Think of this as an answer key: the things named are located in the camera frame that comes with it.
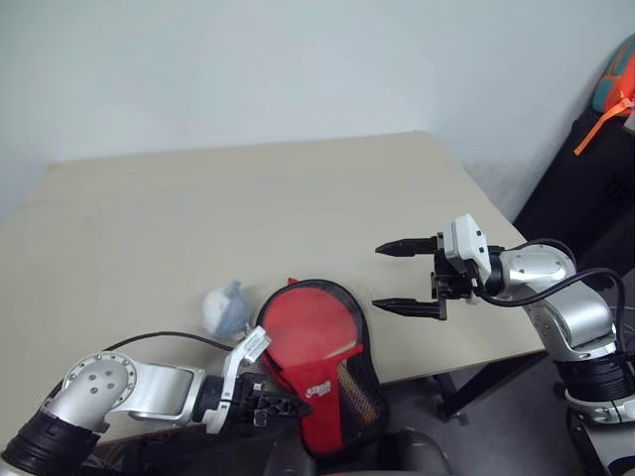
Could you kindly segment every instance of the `white wall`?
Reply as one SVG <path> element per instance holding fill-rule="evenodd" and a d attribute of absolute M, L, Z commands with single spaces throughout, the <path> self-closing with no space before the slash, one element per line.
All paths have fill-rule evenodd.
<path fill-rule="evenodd" d="M 408 130 L 513 218 L 633 31 L 632 0 L 0 0 L 0 219 L 46 162 Z"/>

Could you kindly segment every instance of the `table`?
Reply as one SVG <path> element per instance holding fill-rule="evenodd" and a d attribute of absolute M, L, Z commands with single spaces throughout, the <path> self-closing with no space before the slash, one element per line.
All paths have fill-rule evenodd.
<path fill-rule="evenodd" d="M 431 236 L 465 212 L 491 244 L 523 241 L 421 132 L 51 166 L 0 226 L 0 445 L 83 355 L 149 331 L 203 334 L 202 297 L 232 279 L 254 313 L 287 277 L 347 287 L 382 382 L 542 349 L 521 309 L 452 301 L 438 322 L 370 305 L 430 299 L 432 257 L 389 258 L 376 246 Z M 223 357 L 177 338 L 122 350 L 209 372 Z M 140 427 L 126 421 L 123 433 Z"/>

